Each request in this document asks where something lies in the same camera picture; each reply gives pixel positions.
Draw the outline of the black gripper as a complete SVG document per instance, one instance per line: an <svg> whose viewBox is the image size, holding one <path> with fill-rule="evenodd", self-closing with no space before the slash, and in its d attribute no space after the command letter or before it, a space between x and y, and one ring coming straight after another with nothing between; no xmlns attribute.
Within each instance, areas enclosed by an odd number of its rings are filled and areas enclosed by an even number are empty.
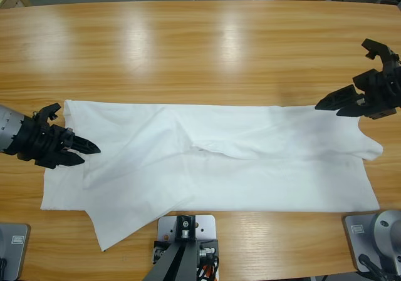
<svg viewBox="0 0 401 281"><path fill-rule="evenodd" d="M34 160L35 164L54 169L58 165L76 166L85 161L76 153L85 155L100 153L101 150L90 140L76 136L71 129L48 123L38 123L25 117L19 131L11 137L12 142L6 148L7 155L16 155L23 161Z"/></svg>
<svg viewBox="0 0 401 281"><path fill-rule="evenodd" d="M316 110L335 111L337 116L379 119L397 113L400 107L400 69L385 74L371 69L353 78L357 93L351 84L327 94L316 105Z"/></svg>

